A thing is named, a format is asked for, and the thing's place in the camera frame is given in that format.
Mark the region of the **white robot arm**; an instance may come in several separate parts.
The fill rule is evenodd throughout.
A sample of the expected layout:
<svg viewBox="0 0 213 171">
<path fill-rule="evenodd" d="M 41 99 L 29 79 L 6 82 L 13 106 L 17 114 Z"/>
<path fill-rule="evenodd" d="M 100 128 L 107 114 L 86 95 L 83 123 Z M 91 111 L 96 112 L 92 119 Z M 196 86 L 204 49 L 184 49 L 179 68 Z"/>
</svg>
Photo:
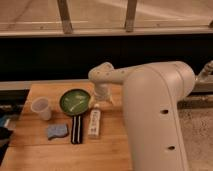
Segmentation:
<svg viewBox="0 0 213 171">
<path fill-rule="evenodd" d="M 133 171 L 189 171 L 177 103 L 195 85 L 181 61 L 116 69 L 105 62 L 88 73 L 94 99 L 109 101 L 108 86 L 122 86 L 122 106 Z"/>
</svg>

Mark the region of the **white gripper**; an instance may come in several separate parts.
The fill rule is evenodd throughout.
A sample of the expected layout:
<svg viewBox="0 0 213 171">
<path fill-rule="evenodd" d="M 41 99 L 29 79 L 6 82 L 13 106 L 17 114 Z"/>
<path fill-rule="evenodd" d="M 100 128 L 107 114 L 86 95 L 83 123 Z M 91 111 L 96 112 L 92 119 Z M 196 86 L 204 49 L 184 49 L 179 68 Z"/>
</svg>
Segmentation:
<svg viewBox="0 0 213 171">
<path fill-rule="evenodd" d="M 107 85 L 94 87 L 94 91 L 89 101 L 89 107 L 93 107 L 95 104 L 100 104 L 101 102 L 114 104 L 110 88 Z"/>
</svg>

